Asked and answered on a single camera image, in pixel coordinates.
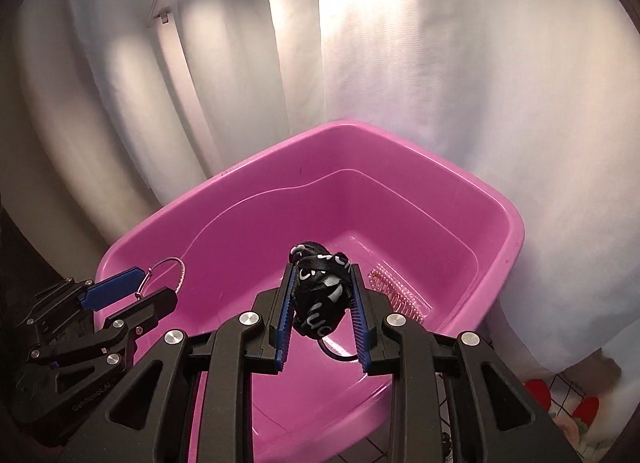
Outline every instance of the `black elastic loop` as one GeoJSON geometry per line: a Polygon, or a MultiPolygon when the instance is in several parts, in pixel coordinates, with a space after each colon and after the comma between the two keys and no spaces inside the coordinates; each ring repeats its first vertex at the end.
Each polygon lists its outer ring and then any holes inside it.
{"type": "Polygon", "coordinates": [[[320,349],[322,351],[324,351],[324,354],[327,355],[328,357],[331,357],[334,360],[337,360],[338,362],[353,362],[355,360],[358,360],[358,356],[357,355],[349,355],[348,357],[343,357],[342,355],[339,355],[338,353],[334,353],[333,351],[331,351],[326,344],[324,343],[324,341],[319,338],[318,339],[318,345],[320,347],[320,349]]]}

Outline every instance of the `pink plastic basin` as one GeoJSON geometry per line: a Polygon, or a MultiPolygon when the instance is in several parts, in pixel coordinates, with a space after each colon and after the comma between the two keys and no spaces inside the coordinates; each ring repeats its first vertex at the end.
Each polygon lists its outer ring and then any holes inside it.
{"type": "MultiPolygon", "coordinates": [[[[177,309],[138,341],[140,358],[169,329],[194,335],[250,309],[258,292],[280,284],[291,247],[312,240],[360,263],[365,279],[382,264],[430,310],[426,328],[456,336],[483,319],[523,239],[513,205],[474,176],[343,120],[256,154],[167,205],[111,247],[97,280],[184,260],[177,309]]],[[[178,266],[163,266],[147,291],[177,284],[178,266]]],[[[96,326],[132,301],[97,313],[96,326]]],[[[355,353],[349,320],[330,340],[355,353]]],[[[358,363],[333,361],[295,332],[284,372],[253,378],[257,462],[319,463],[389,414],[388,377],[364,377],[358,363]]]]}

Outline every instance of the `metal pivot bolt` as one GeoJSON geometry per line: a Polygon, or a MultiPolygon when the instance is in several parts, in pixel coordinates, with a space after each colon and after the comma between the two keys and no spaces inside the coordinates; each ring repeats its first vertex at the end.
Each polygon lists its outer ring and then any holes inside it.
{"type": "Polygon", "coordinates": [[[480,344],[480,337],[472,331],[465,331],[460,339],[462,340],[462,343],[467,346],[477,346],[480,344]]]}
{"type": "Polygon", "coordinates": [[[246,311],[240,316],[240,324],[244,324],[245,326],[252,326],[259,320],[260,315],[258,315],[254,311],[246,311]]]}
{"type": "Polygon", "coordinates": [[[404,315],[400,315],[399,313],[392,313],[391,315],[386,316],[386,322],[389,326],[404,326],[406,324],[406,319],[404,315]]]}
{"type": "Polygon", "coordinates": [[[184,333],[179,329],[172,329],[164,334],[164,341],[167,344],[180,344],[184,338],[184,333]]]}

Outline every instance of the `white curtain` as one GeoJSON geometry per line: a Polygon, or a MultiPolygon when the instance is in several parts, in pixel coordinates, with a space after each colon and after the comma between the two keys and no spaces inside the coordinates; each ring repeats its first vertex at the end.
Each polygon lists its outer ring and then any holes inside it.
{"type": "MultiPolygon", "coordinates": [[[[152,2],[27,0],[18,17],[33,127],[107,242],[205,179],[152,2]]],[[[605,346],[626,394],[599,432],[622,429],[640,399],[621,354],[640,317],[640,36],[618,0],[180,0],[175,17],[225,168],[349,117],[510,198],[527,239],[498,351],[526,378],[605,346]]]]}

